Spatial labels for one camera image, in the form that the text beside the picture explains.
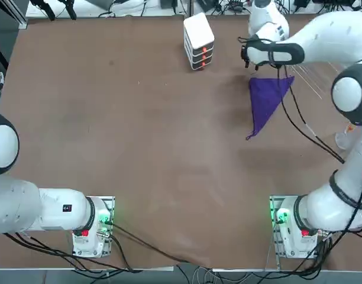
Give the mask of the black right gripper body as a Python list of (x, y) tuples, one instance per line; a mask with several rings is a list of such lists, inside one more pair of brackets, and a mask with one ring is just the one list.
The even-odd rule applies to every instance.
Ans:
[(246, 45), (241, 46), (240, 55), (241, 55), (242, 60), (245, 62), (245, 68), (248, 68), (249, 67), (249, 57), (248, 57), (248, 54), (247, 54), (247, 46)]

